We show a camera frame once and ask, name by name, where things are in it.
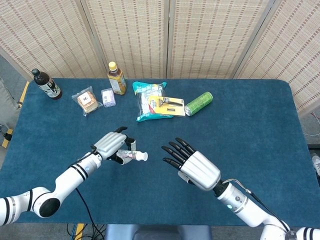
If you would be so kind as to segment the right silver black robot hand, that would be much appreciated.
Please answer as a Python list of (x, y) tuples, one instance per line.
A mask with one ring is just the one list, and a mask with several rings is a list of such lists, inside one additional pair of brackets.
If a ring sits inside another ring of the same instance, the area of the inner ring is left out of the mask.
[(221, 185), (221, 171), (202, 153), (185, 140), (177, 137), (161, 148), (171, 157), (162, 160), (178, 170), (178, 175), (189, 184), (203, 191), (211, 191)]

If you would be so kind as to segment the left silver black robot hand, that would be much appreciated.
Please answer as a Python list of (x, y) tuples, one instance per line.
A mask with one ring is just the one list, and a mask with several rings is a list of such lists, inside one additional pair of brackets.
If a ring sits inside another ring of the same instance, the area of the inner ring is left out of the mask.
[(136, 150), (136, 140), (122, 133), (126, 129), (126, 126), (121, 126), (115, 131), (107, 133), (98, 142), (91, 145), (91, 149), (94, 153), (99, 154), (102, 160), (112, 160), (121, 165), (129, 163), (133, 160), (131, 157), (121, 157), (118, 153), (124, 144), (126, 144), (128, 151)]

